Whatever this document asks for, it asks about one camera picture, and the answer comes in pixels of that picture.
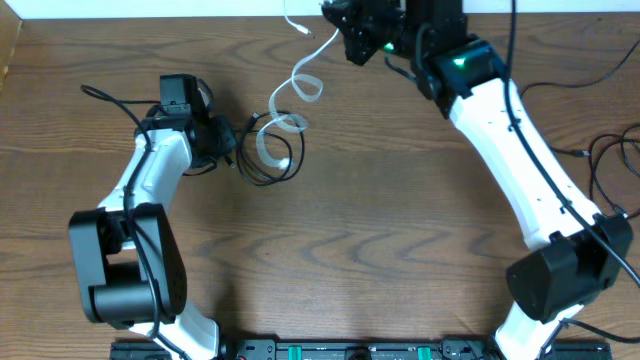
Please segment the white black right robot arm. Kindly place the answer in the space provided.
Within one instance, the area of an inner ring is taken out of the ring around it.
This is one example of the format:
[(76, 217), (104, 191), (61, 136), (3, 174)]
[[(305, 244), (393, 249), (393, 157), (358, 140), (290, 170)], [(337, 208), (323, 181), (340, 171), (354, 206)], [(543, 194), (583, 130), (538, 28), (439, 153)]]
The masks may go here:
[(530, 120), (511, 77), (513, 58), (468, 30), (458, 1), (326, 1), (346, 58), (384, 51), (410, 62), (412, 81), (471, 142), (511, 205), (526, 257), (506, 281), (513, 305), (488, 359), (539, 359), (560, 329), (631, 267), (626, 216), (606, 216), (571, 181)]

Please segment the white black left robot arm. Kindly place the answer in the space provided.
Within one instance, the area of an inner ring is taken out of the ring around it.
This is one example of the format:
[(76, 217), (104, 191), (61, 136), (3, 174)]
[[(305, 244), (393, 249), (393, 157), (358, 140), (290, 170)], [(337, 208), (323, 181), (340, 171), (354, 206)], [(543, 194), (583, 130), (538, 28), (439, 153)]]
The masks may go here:
[(160, 97), (135, 118), (135, 150), (114, 189), (68, 225), (86, 318), (143, 335), (171, 359), (232, 359), (235, 345), (188, 298), (168, 220), (179, 182), (216, 169), (236, 146), (200, 78), (163, 75)]

